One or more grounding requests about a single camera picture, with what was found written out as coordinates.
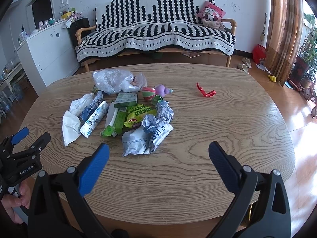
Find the person's left hand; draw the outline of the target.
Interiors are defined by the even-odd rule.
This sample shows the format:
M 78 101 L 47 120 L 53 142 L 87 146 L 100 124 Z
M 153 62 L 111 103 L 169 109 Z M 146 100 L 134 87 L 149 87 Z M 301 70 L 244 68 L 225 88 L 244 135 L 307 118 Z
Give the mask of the person's left hand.
M 31 189 L 26 180 L 22 181 L 19 186 L 20 197 L 17 198 L 13 195 L 6 194 L 3 196 L 1 203 L 6 210 L 8 216 L 15 224 L 22 224 L 24 221 L 19 215 L 13 210 L 16 207 L 24 206 L 25 208 L 30 207 L 31 201 Z

